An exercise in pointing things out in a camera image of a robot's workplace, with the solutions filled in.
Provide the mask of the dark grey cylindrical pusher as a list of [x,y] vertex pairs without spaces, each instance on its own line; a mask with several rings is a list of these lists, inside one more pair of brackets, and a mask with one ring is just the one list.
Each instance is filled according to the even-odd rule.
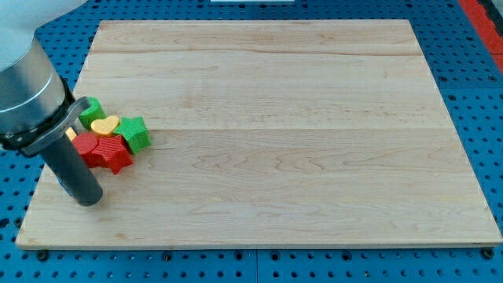
[[78,204],[92,206],[102,198],[103,189],[68,137],[58,138],[39,154]]

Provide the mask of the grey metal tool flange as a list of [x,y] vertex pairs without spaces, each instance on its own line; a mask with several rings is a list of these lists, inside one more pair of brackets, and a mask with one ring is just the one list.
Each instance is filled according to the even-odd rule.
[[20,152],[23,156],[33,157],[62,138],[65,132],[87,110],[91,104],[88,97],[76,99],[67,82],[60,78],[64,87],[64,100],[54,114],[36,127],[19,133],[1,133],[1,149]]

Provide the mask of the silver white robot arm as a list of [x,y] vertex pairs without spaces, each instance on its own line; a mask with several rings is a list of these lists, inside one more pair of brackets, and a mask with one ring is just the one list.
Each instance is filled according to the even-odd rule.
[[80,7],[83,0],[1,2],[1,147],[40,155],[82,206],[96,204],[103,189],[66,135],[90,107],[73,97],[35,36],[36,30]]

